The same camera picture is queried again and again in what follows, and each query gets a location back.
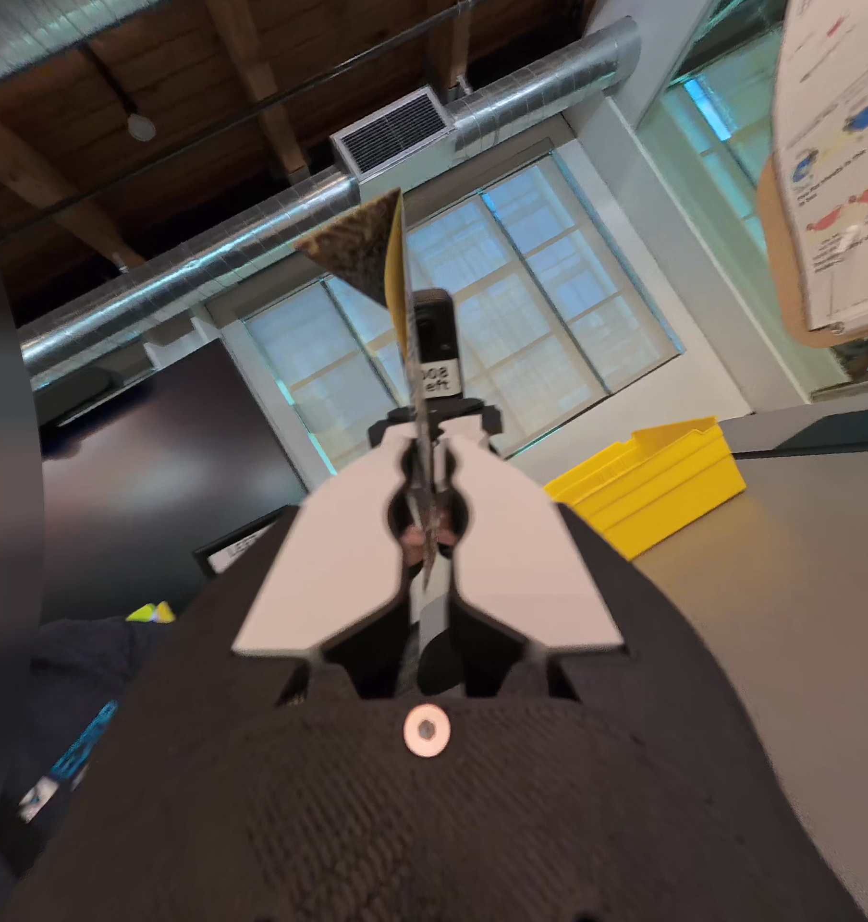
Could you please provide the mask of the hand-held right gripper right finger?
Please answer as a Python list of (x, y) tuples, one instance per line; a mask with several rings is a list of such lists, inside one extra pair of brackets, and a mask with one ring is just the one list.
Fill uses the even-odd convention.
[(624, 647), (558, 506), (483, 435), (445, 432), (454, 524), (449, 636), (463, 660), (547, 660)]

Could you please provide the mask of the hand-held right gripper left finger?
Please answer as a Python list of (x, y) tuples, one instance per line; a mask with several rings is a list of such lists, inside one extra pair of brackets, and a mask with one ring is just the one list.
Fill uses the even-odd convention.
[(232, 642), (234, 654), (317, 660), (396, 600), (403, 550), (390, 509), (414, 441), (386, 435), (307, 497)]

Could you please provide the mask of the black patterned origami paper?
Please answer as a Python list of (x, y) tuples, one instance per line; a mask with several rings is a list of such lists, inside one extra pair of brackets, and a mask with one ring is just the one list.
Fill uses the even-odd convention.
[(423, 535), (424, 585), (438, 556), (440, 512), (436, 500), (433, 437), (428, 418), (416, 305), (410, 274), (404, 196), (391, 190), (304, 237), (294, 246), (324, 271), (386, 308), (402, 352), (416, 426), (411, 490)]

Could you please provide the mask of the framed black-white marker sign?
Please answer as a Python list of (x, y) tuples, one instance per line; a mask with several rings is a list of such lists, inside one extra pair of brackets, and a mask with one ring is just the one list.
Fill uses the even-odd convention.
[(269, 530), (281, 509), (261, 516), (193, 551), (192, 556), (205, 578), (212, 579), (229, 566)]

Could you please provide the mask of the large paned window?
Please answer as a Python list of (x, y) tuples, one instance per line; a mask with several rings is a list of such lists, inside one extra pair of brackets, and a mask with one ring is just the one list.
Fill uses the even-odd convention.
[[(502, 412), (514, 455), (683, 352), (553, 157), (408, 233), (412, 282), (454, 300), (465, 393)], [(331, 471), (408, 402), (388, 317), (325, 275), (245, 321)]]

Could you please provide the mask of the yellow plastic bin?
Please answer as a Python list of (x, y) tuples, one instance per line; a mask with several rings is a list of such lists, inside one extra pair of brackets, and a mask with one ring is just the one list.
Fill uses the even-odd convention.
[(746, 483), (719, 422), (708, 417), (634, 432), (544, 490), (633, 560), (742, 494)]

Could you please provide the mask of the large dark screen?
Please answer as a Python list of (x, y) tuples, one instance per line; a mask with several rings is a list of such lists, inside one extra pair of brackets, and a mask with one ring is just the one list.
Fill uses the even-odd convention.
[(43, 439), (40, 622), (180, 614), (209, 575), (197, 553), (297, 505), (306, 488), (221, 342)]

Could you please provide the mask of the white vent grille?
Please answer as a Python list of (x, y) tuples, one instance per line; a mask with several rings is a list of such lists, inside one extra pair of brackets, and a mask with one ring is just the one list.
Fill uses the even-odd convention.
[(449, 140), (454, 120), (430, 86), (422, 86), (331, 135), (336, 161), (359, 182)]

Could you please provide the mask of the white instruction poster board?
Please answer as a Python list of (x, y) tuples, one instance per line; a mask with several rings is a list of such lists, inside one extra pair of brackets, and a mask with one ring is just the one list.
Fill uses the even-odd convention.
[(868, 1), (789, 2), (758, 211), (783, 324), (868, 337)]

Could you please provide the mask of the silver ventilation duct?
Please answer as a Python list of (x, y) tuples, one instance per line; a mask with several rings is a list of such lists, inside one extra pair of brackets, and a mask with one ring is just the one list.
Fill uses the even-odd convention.
[(160, 5), (160, 1), (0, 1), (0, 82)]
[(21, 330), (39, 390), (286, 258), (313, 229), (386, 190), (404, 192), (629, 78), (639, 29), (621, 17), (444, 105), (449, 140), (368, 182), (335, 165), (159, 255)]

